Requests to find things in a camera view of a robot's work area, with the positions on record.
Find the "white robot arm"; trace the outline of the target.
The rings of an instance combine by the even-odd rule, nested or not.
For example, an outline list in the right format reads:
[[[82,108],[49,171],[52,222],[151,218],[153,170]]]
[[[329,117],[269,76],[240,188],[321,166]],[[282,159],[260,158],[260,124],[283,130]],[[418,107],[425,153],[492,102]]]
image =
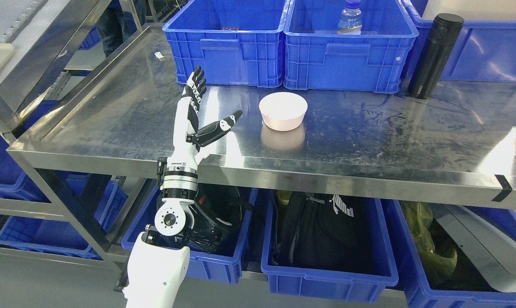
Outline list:
[[[128,308],[171,308],[188,271],[197,171],[193,165],[160,157],[157,175],[159,208],[154,222],[137,236],[128,259],[128,284],[122,290]]]

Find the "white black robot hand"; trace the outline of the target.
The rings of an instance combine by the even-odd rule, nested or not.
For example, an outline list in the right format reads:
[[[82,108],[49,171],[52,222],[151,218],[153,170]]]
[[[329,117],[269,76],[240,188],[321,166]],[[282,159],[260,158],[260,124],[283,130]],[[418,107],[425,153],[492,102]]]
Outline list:
[[[242,110],[237,110],[232,115],[199,128],[201,101],[207,91],[205,84],[205,71],[198,65],[184,84],[177,103],[172,137],[174,150],[167,159],[168,167],[196,170],[196,156],[201,148],[227,135],[243,115]]]

